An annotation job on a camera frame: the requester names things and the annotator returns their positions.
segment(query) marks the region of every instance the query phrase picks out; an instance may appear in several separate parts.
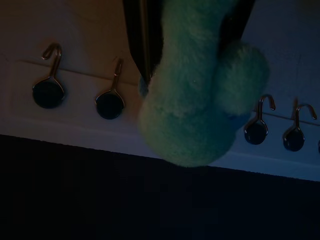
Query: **dark carpet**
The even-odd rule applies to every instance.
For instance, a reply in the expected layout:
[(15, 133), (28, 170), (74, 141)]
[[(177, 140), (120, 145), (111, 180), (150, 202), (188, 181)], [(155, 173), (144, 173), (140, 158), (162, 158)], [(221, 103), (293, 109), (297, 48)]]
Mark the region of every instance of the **dark carpet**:
[(182, 168), (10, 136), (0, 135), (0, 142), (0, 222), (7, 229), (14, 224), (13, 233), (41, 229), (43, 239), (320, 239), (319, 182)]

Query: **green plush toy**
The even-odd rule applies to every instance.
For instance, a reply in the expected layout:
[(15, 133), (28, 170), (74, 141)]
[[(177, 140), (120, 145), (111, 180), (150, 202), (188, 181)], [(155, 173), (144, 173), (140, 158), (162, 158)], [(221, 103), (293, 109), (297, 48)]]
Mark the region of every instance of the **green plush toy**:
[(269, 67), (257, 49), (233, 42), (217, 57), (221, 23), (236, 3), (164, 0), (162, 58), (139, 128), (176, 165), (205, 166), (223, 156), (235, 141), (232, 118), (250, 113), (266, 86)]

